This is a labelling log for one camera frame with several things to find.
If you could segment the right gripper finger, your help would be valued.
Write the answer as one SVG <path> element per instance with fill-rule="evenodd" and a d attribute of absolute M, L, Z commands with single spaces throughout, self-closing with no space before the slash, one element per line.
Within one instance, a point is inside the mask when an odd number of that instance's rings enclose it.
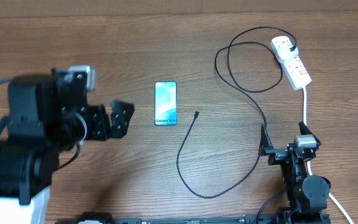
<path fill-rule="evenodd" d="M 299 122 L 298 125 L 301 136 L 313 136 L 316 141 L 316 145 L 321 145 L 321 141 L 308 129 L 307 125 L 303 121 Z"/>
<path fill-rule="evenodd" d="M 265 125 L 261 125 L 259 155 L 267 156 L 273 151 L 273 145 Z"/>

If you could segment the blue Galaxy smartphone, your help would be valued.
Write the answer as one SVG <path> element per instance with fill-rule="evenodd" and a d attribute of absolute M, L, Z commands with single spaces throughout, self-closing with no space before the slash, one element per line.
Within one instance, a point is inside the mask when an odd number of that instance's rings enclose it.
<path fill-rule="evenodd" d="M 157 126 L 174 126 L 178 123 L 177 116 L 177 83 L 155 83 L 154 123 Z"/>

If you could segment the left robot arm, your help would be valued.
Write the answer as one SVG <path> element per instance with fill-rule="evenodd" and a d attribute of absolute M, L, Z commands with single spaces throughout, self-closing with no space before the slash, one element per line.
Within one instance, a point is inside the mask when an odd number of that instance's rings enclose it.
<path fill-rule="evenodd" d="M 9 114 L 0 119 L 0 223 L 43 223 L 59 155 L 87 141 L 126 135 L 134 105 L 87 103 L 84 73 L 24 75 L 9 81 Z"/>

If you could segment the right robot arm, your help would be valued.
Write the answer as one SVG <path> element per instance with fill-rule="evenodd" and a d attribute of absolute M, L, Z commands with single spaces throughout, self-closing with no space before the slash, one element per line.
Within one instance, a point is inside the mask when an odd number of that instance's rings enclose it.
<path fill-rule="evenodd" d="M 300 122 L 300 135 L 285 148 L 275 149 L 267 129 L 261 125 L 259 155 L 268 157 L 268 165 L 279 165 L 285 188 L 266 201 L 256 214 L 256 223 L 330 223 L 327 209 L 330 181 L 318 175 L 309 175 L 306 163 L 316 157 L 321 141 Z M 268 218 L 261 217 L 264 208 L 285 194 L 288 206 L 281 207 Z"/>

